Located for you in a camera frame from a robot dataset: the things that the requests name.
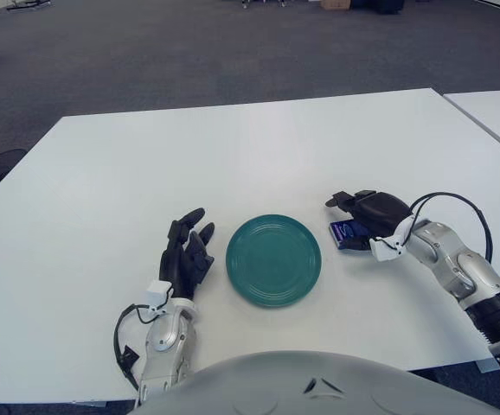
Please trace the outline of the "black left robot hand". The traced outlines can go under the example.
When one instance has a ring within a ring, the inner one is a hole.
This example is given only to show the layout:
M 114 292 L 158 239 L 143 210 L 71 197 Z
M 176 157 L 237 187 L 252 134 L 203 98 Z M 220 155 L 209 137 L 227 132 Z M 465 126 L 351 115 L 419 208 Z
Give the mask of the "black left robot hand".
M 172 297 L 193 300 L 197 286 L 215 262 L 207 251 L 215 224 L 210 222 L 199 232 L 195 230 L 204 215 L 205 209 L 199 207 L 171 222 L 168 244 L 160 260 L 159 279 L 171 283 Z

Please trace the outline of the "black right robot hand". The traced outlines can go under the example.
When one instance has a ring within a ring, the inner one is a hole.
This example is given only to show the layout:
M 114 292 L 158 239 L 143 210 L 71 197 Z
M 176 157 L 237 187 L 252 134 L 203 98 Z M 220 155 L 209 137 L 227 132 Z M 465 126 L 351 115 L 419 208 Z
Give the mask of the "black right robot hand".
M 325 206 L 339 208 L 351 216 L 349 220 L 329 225 L 339 250 L 369 251 L 370 239 L 392 236 L 400 223 L 412 214 L 411 208 L 399 198 L 374 190 L 353 195 L 340 191 L 331 196 Z

